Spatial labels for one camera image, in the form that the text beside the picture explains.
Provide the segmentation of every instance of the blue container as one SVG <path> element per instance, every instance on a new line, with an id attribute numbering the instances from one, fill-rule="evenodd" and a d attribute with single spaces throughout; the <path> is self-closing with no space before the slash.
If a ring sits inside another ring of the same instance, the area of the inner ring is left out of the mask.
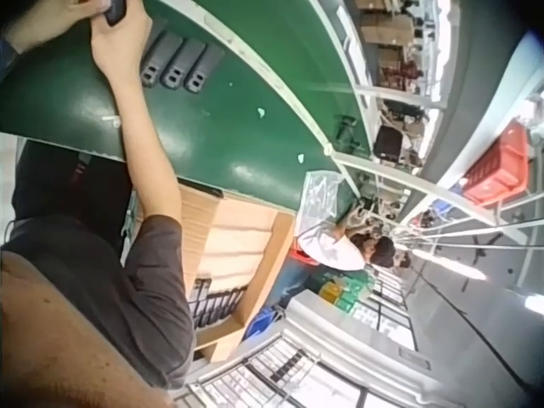
<path id="1" fill-rule="evenodd" d="M 264 332 L 269 326 L 274 322 L 276 316 L 275 310 L 272 308 L 264 308 L 253 318 L 249 327 L 244 334 L 243 340 L 246 340 L 249 337 L 258 335 L 259 333 Z"/>
<path id="2" fill-rule="evenodd" d="M 460 196 L 462 193 L 462 187 L 459 184 L 455 184 L 453 187 L 451 187 L 450 191 Z M 445 201 L 437 200 L 433 203 L 434 212 L 442 218 L 448 215 L 452 208 L 453 206 Z"/>

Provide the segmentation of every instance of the red basket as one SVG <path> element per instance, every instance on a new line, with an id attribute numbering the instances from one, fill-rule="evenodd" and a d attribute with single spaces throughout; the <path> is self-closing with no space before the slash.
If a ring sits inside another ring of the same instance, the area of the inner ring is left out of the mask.
<path id="1" fill-rule="evenodd" d="M 295 238 L 292 240 L 291 248 L 289 249 L 289 256 L 293 259 L 296 259 L 297 261 L 300 261 L 304 264 L 308 265 L 319 265 L 320 263 L 316 260 L 310 258 L 306 252 L 302 250 L 302 248 L 298 245 L 297 239 Z"/>
<path id="2" fill-rule="evenodd" d="M 462 194 L 487 206 L 524 191 L 528 177 L 527 133 L 524 126 L 511 122 L 465 174 Z"/>

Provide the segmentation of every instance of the metal rack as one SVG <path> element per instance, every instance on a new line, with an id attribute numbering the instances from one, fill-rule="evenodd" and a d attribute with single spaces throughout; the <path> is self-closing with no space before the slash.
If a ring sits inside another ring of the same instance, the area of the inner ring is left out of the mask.
<path id="1" fill-rule="evenodd" d="M 279 337 L 218 376 L 190 385 L 190 390 L 205 407 L 298 408 L 291 394 L 319 360 L 319 355 Z"/>

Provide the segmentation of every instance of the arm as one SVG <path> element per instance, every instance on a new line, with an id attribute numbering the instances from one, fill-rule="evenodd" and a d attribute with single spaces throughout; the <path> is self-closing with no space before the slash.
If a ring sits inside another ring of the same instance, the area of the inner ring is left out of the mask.
<path id="1" fill-rule="evenodd" d="M 66 32 L 76 22 L 101 13 L 109 2 L 88 0 L 40 0 L 22 17 L 13 21 L 0 37 L 0 82 L 16 58 L 27 50 Z"/>
<path id="2" fill-rule="evenodd" d="M 332 230 L 332 235 L 337 241 L 340 241 L 343 236 L 346 235 L 346 232 L 348 230 L 348 221 L 350 218 L 353 217 L 355 213 L 357 213 L 357 210 L 359 209 L 359 206 L 357 203 L 354 203 L 348 212 L 338 221 L 334 229 Z"/>
<path id="3" fill-rule="evenodd" d="M 364 223 L 360 226 L 348 228 L 348 221 L 352 218 L 358 211 L 360 207 L 357 204 L 354 204 L 349 212 L 338 222 L 336 227 L 333 229 L 332 234 L 334 235 L 337 241 L 341 240 L 343 236 L 351 238 L 355 234 L 363 234 L 372 229 L 371 225 Z"/>
<path id="4" fill-rule="evenodd" d="M 167 215 L 181 223 L 178 180 L 156 133 L 139 77 L 112 84 L 122 121 L 128 172 L 146 218 Z"/>
<path id="5" fill-rule="evenodd" d="M 116 100 L 128 171 L 144 216 L 166 215 L 180 222 L 178 180 L 151 120 L 139 79 L 151 24 L 141 0 L 127 0 L 126 16 L 113 27 L 103 15 L 94 17 L 93 57 Z"/>

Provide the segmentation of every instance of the hand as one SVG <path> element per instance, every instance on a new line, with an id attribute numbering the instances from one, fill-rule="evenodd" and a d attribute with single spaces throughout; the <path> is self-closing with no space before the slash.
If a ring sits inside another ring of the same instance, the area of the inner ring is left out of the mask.
<path id="1" fill-rule="evenodd" d="M 94 62 L 113 88 L 126 81 L 139 83 L 139 65 L 151 25 L 142 0 L 127 0 L 127 15 L 113 27 L 103 15 L 92 19 Z"/>
<path id="2" fill-rule="evenodd" d="M 64 34 L 79 20 L 104 13 L 111 0 L 39 0 L 8 27 L 5 38 L 18 54 Z"/>

